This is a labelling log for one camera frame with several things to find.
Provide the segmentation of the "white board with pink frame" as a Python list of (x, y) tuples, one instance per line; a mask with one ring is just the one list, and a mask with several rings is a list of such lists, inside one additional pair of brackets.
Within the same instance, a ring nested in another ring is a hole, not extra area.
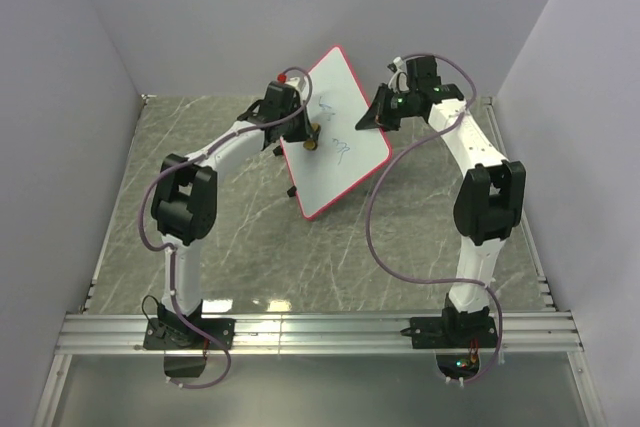
[(358, 130), (369, 101), (344, 51), (336, 45), (310, 70), (309, 120), (320, 126), (317, 147), (281, 142), (301, 214), (312, 220), (372, 176), (391, 158), (380, 129)]

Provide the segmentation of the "yellow whiteboard eraser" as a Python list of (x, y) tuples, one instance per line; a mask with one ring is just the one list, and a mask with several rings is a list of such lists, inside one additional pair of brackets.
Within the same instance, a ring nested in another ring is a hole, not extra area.
[(307, 151), (315, 151), (319, 146), (321, 126), (318, 123), (312, 123), (311, 129), (312, 133), (310, 137), (303, 142), (303, 148)]

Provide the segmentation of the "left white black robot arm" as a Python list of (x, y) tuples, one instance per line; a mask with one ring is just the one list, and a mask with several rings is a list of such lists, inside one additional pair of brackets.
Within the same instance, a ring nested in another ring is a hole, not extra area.
[(148, 248), (165, 253), (165, 289), (157, 317), (178, 348), (211, 340), (217, 331), (202, 317), (200, 241), (215, 224), (222, 181), (281, 139), (315, 148), (319, 129), (306, 112), (311, 93), (309, 78), (281, 74), (221, 137), (187, 156), (164, 159), (150, 208), (161, 244)]

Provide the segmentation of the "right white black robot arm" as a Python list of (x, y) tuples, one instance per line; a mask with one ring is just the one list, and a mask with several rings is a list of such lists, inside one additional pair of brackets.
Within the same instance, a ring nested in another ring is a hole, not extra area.
[(472, 116), (474, 95), (446, 84), (438, 73), (443, 56), (410, 54), (389, 65), (391, 78), (379, 85), (358, 131), (397, 131), (405, 118), (420, 118), (430, 140), (448, 148), (462, 176), (454, 202), (454, 225), (461, 236), (456, 275), (449, 280), (438, 332), (455, 347), (493, 332), (489, 324), (490, 284), (506, 240), (522, 217), (526, 169), (510, 161)]

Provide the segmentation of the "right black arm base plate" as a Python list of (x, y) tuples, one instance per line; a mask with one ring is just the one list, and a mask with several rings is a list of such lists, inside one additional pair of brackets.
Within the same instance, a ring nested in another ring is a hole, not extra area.
[(498, 343), (491, 317), (470, 323), (444, 317), (412, 317), (400, 335), (411, 339), (413, 349), (493, 348)]

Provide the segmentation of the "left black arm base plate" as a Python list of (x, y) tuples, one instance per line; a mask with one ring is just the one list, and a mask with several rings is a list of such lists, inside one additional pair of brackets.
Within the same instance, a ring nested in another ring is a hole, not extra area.
[[(231, 318), (204, 318), (199, 319), (196, 326), (230, 349), (235, 334), (235, 323)], [(202, 350), (205, 346), (211, 350), (220, 350), (220, 347), (211, 341), (206, 343), (201, 334), (194, 332), (179, 320), (166, 323), (157, 318), (148, 322), (143, 341), (145, 350)]]

